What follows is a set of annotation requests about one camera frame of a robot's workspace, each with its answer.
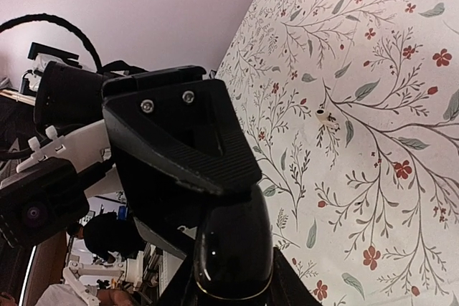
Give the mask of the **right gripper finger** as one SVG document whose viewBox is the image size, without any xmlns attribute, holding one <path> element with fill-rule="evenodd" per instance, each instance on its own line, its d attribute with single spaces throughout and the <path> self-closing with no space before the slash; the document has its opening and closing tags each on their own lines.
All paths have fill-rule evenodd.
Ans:
<svg viewBox="0 0 459 306">
<path fill-rule="evenodd" d="M 158 305 L 293 305 L 314 306 L 320 302 L 308 291 L 283 253 L 273 251 L 273 278 L 270 286 L 249 300 L 219 300 L 202 292 L 193 277 L 193 260 L 187 257 L 180 265 Z"/>
</svg>

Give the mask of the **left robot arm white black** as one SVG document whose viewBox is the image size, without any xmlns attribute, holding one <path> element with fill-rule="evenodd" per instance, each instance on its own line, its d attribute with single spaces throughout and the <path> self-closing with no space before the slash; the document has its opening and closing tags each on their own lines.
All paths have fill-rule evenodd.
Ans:
<svg viewBox="0 0 459 306">
<path fill-rule="evenodd" d="M 34 107 L 38 130 L 104 122 L 131 210 L 169 201 L 248 196 L 261 170 L 226 85 L 199 66 L 129 76 L 47 65 Z"/>
</svg>

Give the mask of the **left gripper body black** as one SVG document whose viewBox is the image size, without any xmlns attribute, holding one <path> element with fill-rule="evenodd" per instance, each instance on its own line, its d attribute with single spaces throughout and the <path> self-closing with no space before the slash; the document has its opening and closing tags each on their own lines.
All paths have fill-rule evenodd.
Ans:
<svg viewBox="0 0 459 306">
<path fill-rule="evenodd" d="M 198 66 L 108 80 L 103 117 L 115 161 L 226 163 L 230 97 Z"/>
</svg>

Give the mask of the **black earbud charging case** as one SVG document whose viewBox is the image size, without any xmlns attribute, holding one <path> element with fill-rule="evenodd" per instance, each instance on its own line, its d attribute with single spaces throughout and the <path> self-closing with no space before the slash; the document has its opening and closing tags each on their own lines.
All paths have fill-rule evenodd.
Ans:
<svg viewBox="0 0 459 306">
<path fill-rule="evenodd" d="M 207 204 L 197 229 L 193 273 L 200 292 L 219 302 L 248 302 L 268 289 L 273 241 L 259 186 Z"/>
</svg>

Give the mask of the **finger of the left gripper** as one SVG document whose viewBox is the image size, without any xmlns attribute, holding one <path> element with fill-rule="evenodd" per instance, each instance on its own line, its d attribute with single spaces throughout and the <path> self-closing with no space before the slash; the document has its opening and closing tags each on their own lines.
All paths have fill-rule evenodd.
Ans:
<svg viewBox="0 0 459 306">
<path fill-rule="evenodd" d="M 261 170 L 223 81 L 110 80 L 103 117 L 137 219 L 185 219 L 204 204 L 262 200 Z"/>
</svg>

